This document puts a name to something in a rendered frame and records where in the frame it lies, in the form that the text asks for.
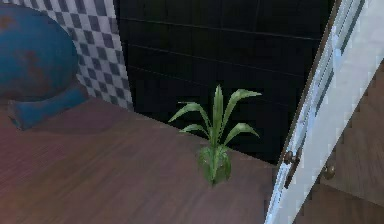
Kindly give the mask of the green house plant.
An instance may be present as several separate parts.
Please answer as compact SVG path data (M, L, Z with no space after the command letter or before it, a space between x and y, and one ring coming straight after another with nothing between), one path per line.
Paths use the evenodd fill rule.
M261 93L238 89L231 94L227 106L224 106L222 88L218 85L213 96L212 118L208 117L208 113L199 103L183 102L183 107L169 119L169 122L173 122L188 112L200 113L205 126L189 124L180 132L201 131L207 137L209 144L198 151L198 167L203 169L204 178L211 186L222 181L228 181L231 177L232 164L228 155L230 150L228 143L241 133L251 133L259 137L259 134L249 124L237 123L228 132L225 139L222 139L226 125L237 103L242 99L257 96L261 96Z

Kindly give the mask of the brass door knob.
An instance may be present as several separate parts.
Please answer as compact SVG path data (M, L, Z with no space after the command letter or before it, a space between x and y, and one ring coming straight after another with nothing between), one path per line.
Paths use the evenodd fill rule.
M330 180L335 176L335 167L334 166L324 166L322 169L322 176L326 180Z
M296 160L292 151L287 151L284 155L283 162L288 165Z

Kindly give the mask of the white room door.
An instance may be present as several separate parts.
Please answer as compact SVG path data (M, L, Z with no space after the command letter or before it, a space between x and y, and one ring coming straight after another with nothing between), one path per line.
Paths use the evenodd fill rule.
M293 224L384 59L384 0L335 0L291 126L264 224ZM283 162L287 151L296 160Z

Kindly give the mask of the blue round vase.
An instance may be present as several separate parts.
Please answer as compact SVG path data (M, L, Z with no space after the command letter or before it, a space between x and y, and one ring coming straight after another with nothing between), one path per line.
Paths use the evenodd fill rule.
M48 15L0 2L0 99L20 130L88 99L72 38Z

